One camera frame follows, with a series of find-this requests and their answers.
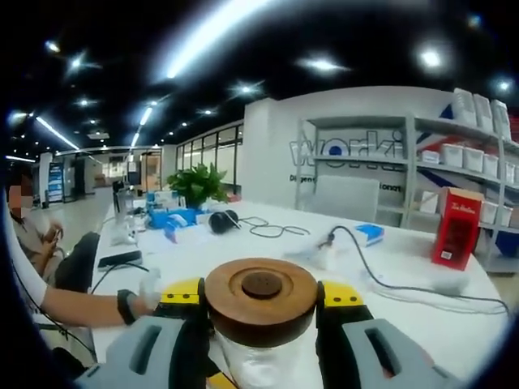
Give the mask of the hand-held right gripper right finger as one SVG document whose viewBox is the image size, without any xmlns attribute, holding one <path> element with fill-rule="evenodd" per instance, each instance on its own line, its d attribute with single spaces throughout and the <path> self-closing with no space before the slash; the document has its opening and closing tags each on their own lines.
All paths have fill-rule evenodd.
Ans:
<svg viewBox="0 0 519 389">
<path fill-rule="evenodd" d="M 320 281 L 316 353 L 325 388 L 457 388 L 414 340 L 374 318 L 355 289 Z"/>
</svg>

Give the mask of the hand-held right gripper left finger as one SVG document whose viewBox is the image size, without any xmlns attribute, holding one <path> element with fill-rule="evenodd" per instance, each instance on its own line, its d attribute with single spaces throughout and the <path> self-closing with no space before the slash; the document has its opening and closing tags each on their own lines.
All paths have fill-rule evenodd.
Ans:
<svg viewBox="0 0 519 389">
<path fill-rule="evenodd" d="M 151 316 L 131 324 L 105 362 L 75 380 L 78 388 L 205 388 L 209 351 L 204 280 L 174 283 Z"/>
</svg>

